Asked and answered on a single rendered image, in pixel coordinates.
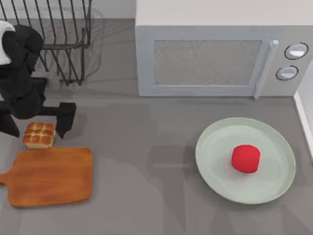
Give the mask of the golden bread loaf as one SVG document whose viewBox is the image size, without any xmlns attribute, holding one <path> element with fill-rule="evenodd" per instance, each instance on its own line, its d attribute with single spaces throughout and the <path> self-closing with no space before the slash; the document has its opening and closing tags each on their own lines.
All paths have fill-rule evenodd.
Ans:
<svg viewBox="0 0 313 235">
<path fill-rule="evenodd" d="M 22 142 L 28 149 L 48 149 L 56 136 L 53 123 L 31 122 L 27 125 Z"/>
</svg>

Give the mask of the wooden cutting board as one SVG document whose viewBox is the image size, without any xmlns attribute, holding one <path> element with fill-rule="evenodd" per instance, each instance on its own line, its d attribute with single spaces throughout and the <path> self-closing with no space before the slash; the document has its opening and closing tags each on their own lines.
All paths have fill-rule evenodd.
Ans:
<svg viewBox="0 0 313 235">
<path fill-rule="evenodd" d="M 86 147 L 21 151 L 0 174 L 16 208 L 83 202 L 92 193 L 92 151 Z"/>
</svg>

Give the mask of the microwave door with window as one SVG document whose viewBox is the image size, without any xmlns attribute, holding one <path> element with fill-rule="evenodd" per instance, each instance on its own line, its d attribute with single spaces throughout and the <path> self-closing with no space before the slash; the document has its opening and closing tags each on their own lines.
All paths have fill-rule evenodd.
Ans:
<svg viewBox="0 0 313 235">
<path fill-rule="evenodd" d="M 141 96 L 254 96 L 263 42 L 279 39 L 262 26 L 137 26 Z"/>
</svg>

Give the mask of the pale green plate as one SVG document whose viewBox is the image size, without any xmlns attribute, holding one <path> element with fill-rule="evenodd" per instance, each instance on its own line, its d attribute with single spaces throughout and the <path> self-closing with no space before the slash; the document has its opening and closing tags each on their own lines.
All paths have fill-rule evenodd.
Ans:
<svg viewBox="0 0 313 235">
<path fill-rule="evenodd" d="M 233 149 L 243 144 L 253 145 L 261 153 L 255 173 L 242 173 L 231 165 Z M 279 198 L 296 175 L 295 155 L 286 139 L 270 125 L 245 117 L 225 118 L 209 125 L 197 141 L 195 161 L 213 191 L 247 205 Z"/>
</svg>

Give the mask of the red apple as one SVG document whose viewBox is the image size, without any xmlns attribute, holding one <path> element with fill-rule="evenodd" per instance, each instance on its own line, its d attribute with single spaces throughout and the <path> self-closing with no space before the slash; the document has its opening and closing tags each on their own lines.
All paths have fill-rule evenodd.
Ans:
<svg viewBox="0 0 313 235">
<path fill-rule="evenodd" d="M 238 145 L 233 149 L 231 165 L 234 169 L 251 174 L 258 170 L 261 153 L 253 145 Z"/>
</svg>

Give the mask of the pale grey microwave oven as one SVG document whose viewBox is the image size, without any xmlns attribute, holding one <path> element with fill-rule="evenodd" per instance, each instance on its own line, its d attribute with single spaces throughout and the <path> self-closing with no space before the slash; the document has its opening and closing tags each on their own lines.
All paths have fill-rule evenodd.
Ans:
<svg viewBox="0 0 313 235">
<path fill-rule="evenodd" d="M 137 26 L 262 26 L 279 34 L 279 45 L 261 96 L 293 96 L 313 62 L 313 0 L 136 0 Z M 289 45 L 306 43 L 307 54 L 285 57 Z M 296 66 L 288 81 L 276 78 L 280 68 Z"/>
</svg>

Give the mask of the small microwave knob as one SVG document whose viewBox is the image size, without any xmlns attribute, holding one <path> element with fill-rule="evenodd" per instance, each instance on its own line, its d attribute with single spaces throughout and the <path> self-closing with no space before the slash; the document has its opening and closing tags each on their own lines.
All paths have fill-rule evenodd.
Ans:
<svg viewBox="0 0 313 235">
<path fill-rule="evenodd" d="M 288 81 L 295 78 L 298 74 L 298 68 L 296 66 L 288 66 L 280 68 L 276 72 L 276 78 L 281 81 Z"/>
</svg>

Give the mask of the large microwave knob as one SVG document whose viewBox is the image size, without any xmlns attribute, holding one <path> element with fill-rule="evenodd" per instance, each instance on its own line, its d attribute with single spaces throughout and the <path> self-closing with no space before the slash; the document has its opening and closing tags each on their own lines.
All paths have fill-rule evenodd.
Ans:
<svg viewBox="0 0 313 235">
<path fill-rule="evenodd" d="M 309 47 L 306 43 L 298 43 L 289 45 L 284 52 L 284 55 L 289 60 L 297 60 L 304 57 L 309 51 Z"/>
</svg>

